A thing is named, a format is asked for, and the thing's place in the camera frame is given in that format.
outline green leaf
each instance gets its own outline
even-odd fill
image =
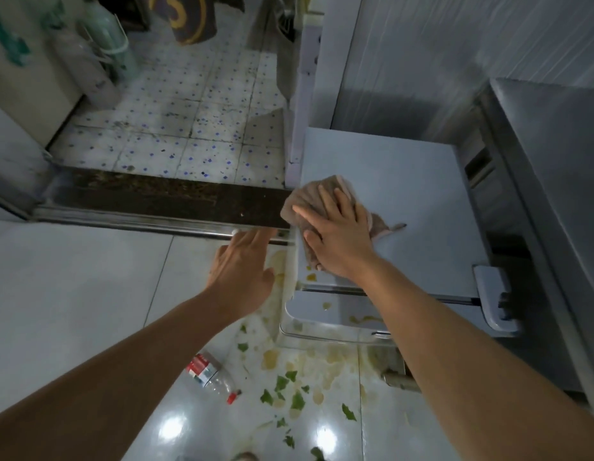
[[[267,388],[261,396],[261,403],[268,403],[270,406],[273,404],[273,398],[271,397],[271,394],[267,391]]]
[[[285,379],[282,376],[278,376],[278,379],[275,382],[274,391],[280,392],[280,391],[284,390],[284,388],[286,388],[287,385],[288,385],[288,379]]]
[[[298,409],[299,411],[301,411],[304,406],[305,406],[305,401],[303,399],[303,396],[301,396],[301,393],[299,393],[299,392],[295,393],[293,395],[293,403],[291,405],[291,409]]]
[[[295,441],[294,441],[293,437],[291,437],[290,435],[286,435],[284,437],[284,443],[286,443],[292,449],[295,449]]]
[[[346,415],[346,419],[348,419],[348,420],[356,420],[356,417],[354,416],[354,412],[350,411],[348,409],[348,406],[346,406],[343,403],[342,403],[342,411],[344,411],[344,414]]]
[[[316,457],[316,461],[324,461],[323,451],[319,447],[315,446],[310,450],[310,453]]]

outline wall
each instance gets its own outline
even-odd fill
[[[83,10],[81,0],[63,0],[72,21]],[[0,45],[0,107],[40,145],[46,146],[71,112],[81,91],[47,45],[38,22],[18,0],[0,0],[0,16],[32,51],[24,68],[10,63]]]
[[[460,144],[488,77],[594,87],[594,0],[362,0],[332,128]]]

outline white bottle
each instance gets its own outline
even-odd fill
[[[186,366],[186,371],[199,385],[220,395],[228,404],[232,404],[241,394],[241,391],[235,386],[231,374],[205,350],[193,357],[193,360]]]

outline gray wall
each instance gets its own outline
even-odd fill
[[[488,77],[594,86],[594,0],[362,0],[332,128],[460,144]]]

